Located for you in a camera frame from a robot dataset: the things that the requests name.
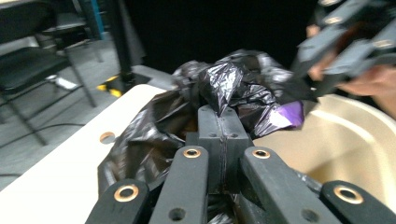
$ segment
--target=trash bin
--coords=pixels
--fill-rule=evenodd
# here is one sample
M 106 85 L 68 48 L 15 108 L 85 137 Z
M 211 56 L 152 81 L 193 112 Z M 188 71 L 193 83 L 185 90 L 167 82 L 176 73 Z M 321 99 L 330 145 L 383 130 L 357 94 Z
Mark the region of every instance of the trash bin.
M 381 111 L 337 95 L 319 98 L 301 130 L 254 141 L 321 183 L 345 180 L 396 212 L 396 122 Z

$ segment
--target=black backdrop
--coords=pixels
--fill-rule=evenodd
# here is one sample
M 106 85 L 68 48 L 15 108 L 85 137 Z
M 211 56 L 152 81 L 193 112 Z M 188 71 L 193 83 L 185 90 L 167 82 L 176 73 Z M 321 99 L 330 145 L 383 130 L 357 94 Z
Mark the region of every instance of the black backdrop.
M 173 73 L 190 60 L 213 63 L 257 49 L 289 68 L 317 0 L 126 0 L 147 56 Z

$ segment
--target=trash bag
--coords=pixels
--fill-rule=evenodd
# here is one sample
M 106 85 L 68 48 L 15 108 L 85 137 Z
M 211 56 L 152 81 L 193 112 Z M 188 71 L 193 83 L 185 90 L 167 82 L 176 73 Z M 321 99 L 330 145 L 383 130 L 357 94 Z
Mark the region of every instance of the trash bag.
M 258 51 L 238 50 L 214 64 L 191 61 L 173 76 L 177 89 L 156 95 L 142 108 L 98 167 L 99 194 L 125 178 L 143 181 L 150 190 L 158 187 L 156 181 L 164 179 L 176 151 L 185 146 L 187 132 L 198 131 L 197 110 L 203 105 L 218 116 L 233 108 L 256 139 L 301 125 L 300 100 L 314 99 L 303 81 Z M 211 214 L 210 223 L 230 223 L 232 216 L 221 211 Z

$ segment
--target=gray carpet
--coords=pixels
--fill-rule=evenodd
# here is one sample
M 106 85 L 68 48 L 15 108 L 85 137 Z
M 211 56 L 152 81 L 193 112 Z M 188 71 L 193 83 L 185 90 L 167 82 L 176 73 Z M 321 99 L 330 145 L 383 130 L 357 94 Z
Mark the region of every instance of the gray carpet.
M 80 89 L 33 118 L 31 122 L 36 127 L 43 128 L 65 123 L 83 125 L 117 100 L 115 96 L 96 89 L 97 85 L 119 72 L 114 46 L 111 41 L 98 41 L 93 44 L 100 50 L 104 59 L 102 63 L 97 62 L 92 49 L 84 47 L 72 49 L 71 59 L 83 76 L 97 107 L 90 106 Z M 70 68 L 63 70 L 61 76 L 74 80 Z M 48 86 L 23 96 L 16 101 L 16 104 L 24 115 L 29 115 L 35 108 L 59 94 L 62 92 L 55 92 L 53 86 Z M 0 146 L 29 133 L 7 105 L 0 107 L 0 112 L 6 121 L 5 124 L 0 124 Z M 41 131 L 42 136 L 48 141 L 48 145 L 44 147 L 32 135 L 0 147 L 0 190 L 14 181 L 18 175 L 22 175 L 34 166 L 80 128 L 81 126 L 77 125 L 62 125 Z

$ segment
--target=white table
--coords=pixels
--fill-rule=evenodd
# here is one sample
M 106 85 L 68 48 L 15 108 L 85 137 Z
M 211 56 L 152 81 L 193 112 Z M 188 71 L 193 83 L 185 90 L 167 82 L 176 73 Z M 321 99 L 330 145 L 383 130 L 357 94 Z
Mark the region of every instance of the white table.
M 100 136 L 119 136 L 161 92 L 148 85 L 132 88 L 1 191 L 0 223 L 85 223 L 98 199 L 97 166 L 113 145 L 102 144 Z

